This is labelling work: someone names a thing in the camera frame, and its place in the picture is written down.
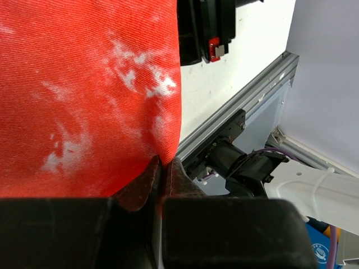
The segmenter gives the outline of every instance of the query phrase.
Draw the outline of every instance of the red component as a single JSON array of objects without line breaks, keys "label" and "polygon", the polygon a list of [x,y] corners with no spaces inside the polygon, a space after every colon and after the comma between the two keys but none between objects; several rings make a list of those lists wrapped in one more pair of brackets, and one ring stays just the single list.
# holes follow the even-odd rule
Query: red component
[{"label": "red component", "polygon": [[220,60],[220,57],[215,56],[215,49],[216,49],[216,47],[218,47],[220,45],[219,42],[220,42],[219,38],[212,38],[208,42],[209,61],[211,61],[211,62],[216,62],[216,61]]}]

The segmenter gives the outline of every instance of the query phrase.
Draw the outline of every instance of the white surface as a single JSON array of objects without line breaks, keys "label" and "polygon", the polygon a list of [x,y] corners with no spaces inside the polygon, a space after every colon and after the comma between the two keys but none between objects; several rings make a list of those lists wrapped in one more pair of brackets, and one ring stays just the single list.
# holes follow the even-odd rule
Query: white surface
[{"label": "white surface", "polygon": [[359,181],[333,172],[291,160],[271,173],[274,178],[264,188],[269,198],[292,202],[304,216],[359,235]]},{"label": "white surface", "polygon": [[295,0],[266,0],[237,8],[237,35],[219,62],[181,68],[181,140],[282,54]]},{"label": "white surface", "polygon": [[300,0],[287,49],[300,56],[286,136],[359,173],[359,1]]}]

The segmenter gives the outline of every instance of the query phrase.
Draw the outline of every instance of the blue package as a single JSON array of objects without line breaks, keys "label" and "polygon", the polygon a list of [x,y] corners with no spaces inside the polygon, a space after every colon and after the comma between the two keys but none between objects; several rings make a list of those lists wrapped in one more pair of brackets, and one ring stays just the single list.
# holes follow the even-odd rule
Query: blue package
[{"label": "blue package", "polygon": [[[319,269],[326,269],[326,263],[328,261],[330,239],[324,234],[318,232],[309,224],[306,224],[310,240],[312,242],[312,248],[316,259],[319,263]],[[334,269],[342,268],[340,265],[335,265]]]}]

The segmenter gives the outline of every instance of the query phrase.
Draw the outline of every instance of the white panel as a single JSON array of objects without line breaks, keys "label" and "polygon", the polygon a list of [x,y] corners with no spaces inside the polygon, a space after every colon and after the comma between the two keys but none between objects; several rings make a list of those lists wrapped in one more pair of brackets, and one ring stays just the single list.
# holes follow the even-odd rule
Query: white panel
[{"label": "white panel", "polygon": [[280,127],[359,173],[359,1],[300,0],[288,50],[300,56]]},{"label": "white panel", "polygon": [[237,9],[237,36],[219,62],[182,67],[181,140],[285,51],[295,0]]}]

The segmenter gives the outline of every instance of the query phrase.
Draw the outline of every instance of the white table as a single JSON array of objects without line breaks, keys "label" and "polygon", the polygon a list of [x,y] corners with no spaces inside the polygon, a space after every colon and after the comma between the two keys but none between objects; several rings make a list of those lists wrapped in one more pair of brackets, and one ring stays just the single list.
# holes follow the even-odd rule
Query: white table
[{"label": "white table", "polygon": [[237,8],[229,54],[219,62],[181,68],[181,141],[285,51],[294,4],[265,0]]}]

